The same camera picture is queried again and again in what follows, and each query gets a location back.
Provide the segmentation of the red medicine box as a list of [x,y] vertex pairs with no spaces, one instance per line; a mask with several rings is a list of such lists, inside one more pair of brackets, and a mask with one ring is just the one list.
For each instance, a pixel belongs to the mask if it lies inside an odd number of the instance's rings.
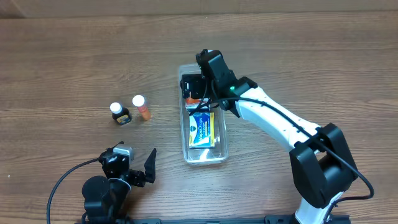
[[[187,98],[185,103],[186,110],[188,111],[194,110],[195,108],[197,108],[200,102],[201,98],[200,99]],[[201,105],[204,105],[207,102],[208,98],[204,98]],[[203,106],[202,108],[200,108],[200,110],[208,110],[208,109],[209,109],[208,106]]]

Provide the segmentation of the blue VapoDrops box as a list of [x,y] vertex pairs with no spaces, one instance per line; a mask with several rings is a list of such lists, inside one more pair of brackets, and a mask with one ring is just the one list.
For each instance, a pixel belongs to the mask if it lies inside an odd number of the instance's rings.
[[194,113],[189,119],[189,148],[215,146],[214,113]]

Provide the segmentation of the dark brown syrup bottle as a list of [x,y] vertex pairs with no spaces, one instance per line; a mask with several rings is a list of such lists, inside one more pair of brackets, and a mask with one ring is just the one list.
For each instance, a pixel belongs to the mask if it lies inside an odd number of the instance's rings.
[[112,112],[112,118],[119,125],[127,124],[132,120],[129,110],[118,102],[111,103],[109,109]]

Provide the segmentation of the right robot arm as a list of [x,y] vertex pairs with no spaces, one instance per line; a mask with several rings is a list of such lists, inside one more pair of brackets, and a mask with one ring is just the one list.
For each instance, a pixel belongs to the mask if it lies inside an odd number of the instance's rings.
[[228,157],[224,113],[255,124],[288,153],[295,188],[301,195],[291,215],[268,215],[263,223],[349,223],[332,209],[358,178],[342,131],[291,113],[247,77],[237,78],[218,50],[202,50],[178,70],[183,155],[189,164]]

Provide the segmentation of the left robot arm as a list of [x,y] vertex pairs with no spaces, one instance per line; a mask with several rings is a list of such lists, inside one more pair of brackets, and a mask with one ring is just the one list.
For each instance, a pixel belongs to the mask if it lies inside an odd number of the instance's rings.
[[155,182],[156,154],[157,150],[153,149],[144,163],[145,170],[141,171],[130,168],[134,150],[122,141],[101,153],[98,162],[104,176],[94,176],[83,184],[85,213],[81,222],[132,223],[122,212],[124,203],[133,187]]

